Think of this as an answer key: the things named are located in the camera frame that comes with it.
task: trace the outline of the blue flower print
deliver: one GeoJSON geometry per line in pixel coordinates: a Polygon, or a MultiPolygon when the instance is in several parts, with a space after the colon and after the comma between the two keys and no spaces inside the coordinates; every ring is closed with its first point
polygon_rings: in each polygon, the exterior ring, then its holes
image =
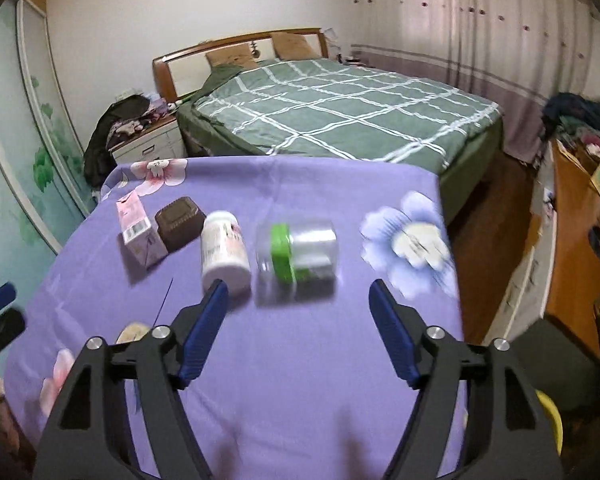
{"type": "Polygon", "coordinates": [[[386,272],[407,300],[430,293],[435,286],[458,298],[456,270],[436,205],[412,191],[400,208],[383,207],[366,215],[360,227],[365,237],[363,260],[386,272]]]}

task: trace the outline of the pile of clothes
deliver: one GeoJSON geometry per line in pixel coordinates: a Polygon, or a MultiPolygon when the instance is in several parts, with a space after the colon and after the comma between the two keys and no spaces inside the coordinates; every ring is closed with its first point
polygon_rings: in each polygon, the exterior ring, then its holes
{"type": "Polygon", "coordinates": [[[155,123],[155,121],[163,118],[169,113],[167,101],[160,97],[159,94],[156,92],[149,92],[142,95],[149,99],[149,107],[138,118],[119,120],[111,125],[109,135],[107,136],[108,150],[121,142],[129,140],[136,133],[141,132],[147,126],[155,123]]]}
{"type": "Polygon", "coordinates": [[[568,92],[559,93],[544,106],[542,122],[542,140],[556,137],[567,149],[574,148],[578,141],[600,149],[600,100],[588,100],[568,92]]]}
{"type": "Polygon", "coordinates": [[[155,92],[131,95],[113,103],[98,120],[84,152],[84,177],[87,183],[93,189],[100,189],[116,167],[109,149],[129,140],[168,112],[167,102],[155,92]]]}

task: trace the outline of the clear plastic jar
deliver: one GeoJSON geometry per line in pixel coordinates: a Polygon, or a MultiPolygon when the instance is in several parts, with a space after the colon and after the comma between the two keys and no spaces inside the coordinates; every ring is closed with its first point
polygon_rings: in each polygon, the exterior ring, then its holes
{"type": "Polygon", "coordinates": [[[338,241],[333,224],[302,220],[262,226],[256,240],[261,279],[279,283],[332,280],[338,265],[338,241]]]}

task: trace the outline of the wardrobe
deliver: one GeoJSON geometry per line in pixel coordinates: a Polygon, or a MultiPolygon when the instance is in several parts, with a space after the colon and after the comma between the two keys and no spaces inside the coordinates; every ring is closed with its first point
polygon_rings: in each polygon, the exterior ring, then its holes
{"type": "MultiPolygon", "coordinates": [[[[0,7],[0,285],[23,308],[56,254],[95,208],[54,71],[45,13],[0,7]]],[[[0,356],[0,373],[6,352],[0,356]]]]}

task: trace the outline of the green jar lid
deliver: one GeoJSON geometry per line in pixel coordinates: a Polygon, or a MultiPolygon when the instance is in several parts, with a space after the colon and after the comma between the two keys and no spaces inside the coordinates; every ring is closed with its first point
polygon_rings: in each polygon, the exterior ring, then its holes
{"type": "Polygon", "coordinates": [[[294,282],[291,267],[291,239],[289,224],[273,224],[270,231],[271,262],[276,278],[283,283],[294,282]]]}

